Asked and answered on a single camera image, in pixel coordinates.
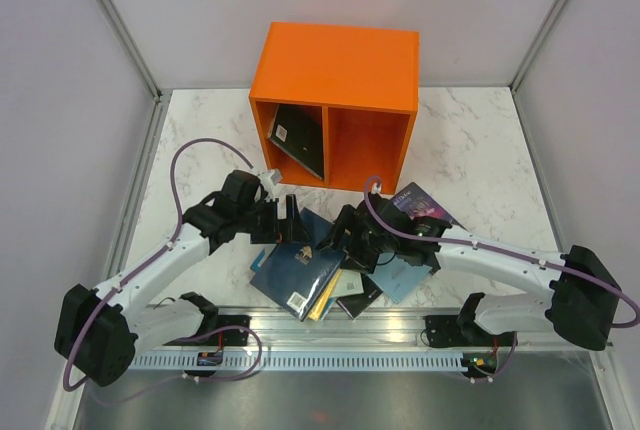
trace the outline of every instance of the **black book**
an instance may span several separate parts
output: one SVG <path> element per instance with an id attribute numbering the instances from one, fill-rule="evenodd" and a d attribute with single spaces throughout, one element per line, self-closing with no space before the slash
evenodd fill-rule
<path id="1" fill-rule="evenodd" d="M 369 305 L 375 302 L 376 299 L 382 295 L 382 290 L 380 290 L 369 277 L 361 275 L 361 278 L 363 290 L 361 294 L 340 297 L 336 300 L 338 305 L 340 305 L 340 308 L 342 308 L 352 319 L 355 319 L 358 315 L 364 312 L 369 308 Z"/>
<path id="2" fill-rule="evenodd" d="M 305 114 L 298 105 L 278 105 L 269 141 L 320 180 L 324 180 L 322 125 Z"/>

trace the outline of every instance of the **shelf compartment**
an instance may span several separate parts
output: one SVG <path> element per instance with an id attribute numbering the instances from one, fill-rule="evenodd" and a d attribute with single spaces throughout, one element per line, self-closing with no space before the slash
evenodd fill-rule
<path id="1" fill-rule="evenodd" d="M 271 125 L 276 115 L 279 103 L 255 100 L 252 101 L 254 118 L 258 123 L 260 143 L 265 155 L 268 168 L 278 168 L 282 173 L 282 183 L 291 185 L 305 185 L 311 187 L 327 187 L 329 182 L 327 172 L 327 148 L 323 142 L 323 156 L 325 160 L 324 180 L 313 175 L 309 170 L 300 165 L 284 151 L 278 148 L 269 140 Z M 316 105 L 299 105 L 301 113 L 309 116 L 319 125 L 323 125 L 323 108 Z"/>
<path id="2" fill-rule="evenodd" d="M 386 191 L 395 191 L 415 116 L 334 107 L 327 113 L 331 188 L 361 191 L 378 175 Z"/>

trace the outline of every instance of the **label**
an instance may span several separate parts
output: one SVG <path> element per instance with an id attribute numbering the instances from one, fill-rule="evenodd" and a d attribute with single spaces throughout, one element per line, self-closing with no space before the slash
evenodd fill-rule
<path id="1" fill-rule="evenodd" d="M 278 137 L 283 142 L 286 142 L 287 141 L 287 129 L 284 128 L 282 125 L 278 125 L 278 127 L 276 128 L 276 137 Z"/>
<path id="2" fill-rule="evenodd" d="M 198 353 L 198 367 L 217 367 L 222 363 L 222 353 L 200 352 Z"/>
<path id="3" fill-rule="evenodd" d="M 287 305 L 293 308 L 297 313 L 301 313 L 304 309 L 307 299 L 300 295 L 298 292 L 293 292 L 287 300 Z"/>

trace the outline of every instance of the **black bracket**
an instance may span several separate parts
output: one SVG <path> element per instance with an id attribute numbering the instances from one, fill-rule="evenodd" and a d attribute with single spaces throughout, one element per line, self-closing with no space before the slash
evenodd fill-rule
<path id="1" fill-rule="evenodd" d="M 424 321 L 424 335 L 432 348 L 491 348 L 495 344 L 494 339 L 498 340 L 498 345 L 501 347 L 508 347 L 513 343 L 513 332 L 491 335 L 478 327 L 479 331 L 473 332 L 471 336 L 459 325 L 458 315 L 427 315 Z"/>
<path id="2" fill-rule="evenodd" d="M 217 330 L 218 328 L 227 327 L 229 325 L 240 325 L 243 327 L 251 328 L 251 317 L 248 315 L 220 315 L 216 317 L 215 324 L 208 330 L 203 330 L 202 327 L 198 330 L 196 335 Z M 199 340 L 197 342 L 169 342 L 167 345 L 180 345 L 183 347 L 217 347 L 218 335 Z M 240 330 L 227 330 L 222 334 L 222 343 L 225 347 L 246 347 L 249 341 L 249 334 L 247 332 L 241 332 Z"/>

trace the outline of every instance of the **book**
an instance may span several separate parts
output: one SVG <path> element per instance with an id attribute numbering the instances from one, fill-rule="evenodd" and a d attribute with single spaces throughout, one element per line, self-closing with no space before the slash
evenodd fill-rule
<path id="1" fill-rule="evenodd" d="M 449 212 L 431 198 L 431 196 L 415 182 L 411 182 L 400 190 L 400 192 L 391 198 L 391 202 L 411 218 L 428 216 L 461 226 Z M 373 274 L 369 275 L 369 278 L 380 290 L 386 293 L 395 304 L 402 302 L 431 272 L 431 267 L 428 265 L 414 267 L 401 258 L 394 258 L 394 255 L 391 253 L 380 255 L 378 262 L 383 264 L 377 265 Z"/>
<path id="2" fill-rule="evenodd" d="M 259 265 L 251 285 L 302 321 L 340 268 L 344 253 L 316 251 L 331 224 L 308 208 L 302 209 L 300 218 L 311 241 L 277 245 Z"/>
<path id="3" fill-rule="evenodd" d="M 299 105 L 278 105 L 269 141 L 315 177 L 324 179 L 322 124 L 304 113 Z"/>
<path id="4" fill-rule="evenodd" d="M 452 225 L 460 225 L 449 212 L 447 212 L 438 202 L 436 202 L 427 192 L 418 186 L 417 183 L 411 182 L 409 185 L 400 190 L 391 202 L 411 218 L 415 217 L 433 217 L 440 220 L 446 220 Z"/>
<path id="5" fill-rule="evenodd" d="M 383 253 L 369 278 L 386 293 L 396 305 L 402 302 L 411 291 L 431 272 L 431 267 L 422 265 L 413 267 L 393 253 Z"/>
<path id="6" fill-rule="evenodd" d="M 328 305 L 328 301 L 331 298 L 331 294 L 333 293 L 333 289 L 336 288 L 336 284 L 338 283 L 338 280 L 340 279 L 340 274 L 341 273 L 342 273 L 342 270 L 338 269 L 338 271 L 333 276 L 333 278 L 331 279 L 331 281 L 329 282 L 327 287 L 324 289 L 324 292 L 322 292 L 322 295 L 320 295 L 320 298 L 318 298 L 318 300 L 316 301 L 315 305 L 313 306 L 313 308 L 309 312 L 309 318 L 311 320 L 315 320 L 317 322 L 317 321 L 320 321 L 320 319 L 322 318 L 323 315 L 326 315 L 326 313 L 324 311 L 325 307 L 330 307 L 331 306 L 331 305 Z"/>
<path id="7" fill-rule="evenodd" d="M 251 262 L 251 265 L 249 265 L 249 268 L 254 272 L 259 272 L 260 268 L 262 267 L 262 264 L 265 262 L 267 257 L 271 255 L 271 252 L 273 252 L 275 248 L 276 248 L 275 244 L 265 245 L 265 247 L 262 250 L 260 250 L 260 253 L 258 253 L 258 256 L 255 258 L 255 260 Z"/>
<path id="8" fill-rule="evenodd" d="M 320 315 L 320 318 L 318 319 L 319 322 L 324 320 L 324 317 L 327 316 L 327 313 L 329 313 L 329 310 L 331 310 L 331 307 L 333 306 L 333 304 L 336 303 L 336 300 L 338 300 L 338 299 L 334 298 L 334 297 L 331 297 L 329 300 L 327 300 L 327 304 L 324 306 L 324 310 L 322 311 L 322 315 Z"/>
<path id="9" fill-rule="evenodd" d="M 352 319 L 356 319 L 382 295 L 382 290 L 380 290 L 369 277 L 361 274 L 360 278 L 362 279 L 363 289 L 361 294 L 340 297 L 336 300 L 338 306 Z"/>
<path id="10" fill-rule="evenodd" d="M 331 297 L 346 297 L 348 295 L 357 295 L 362 293 L 362 278 L 360 272 L 354 270 L 342 269 L 336 288 L 333 289 Z"/>

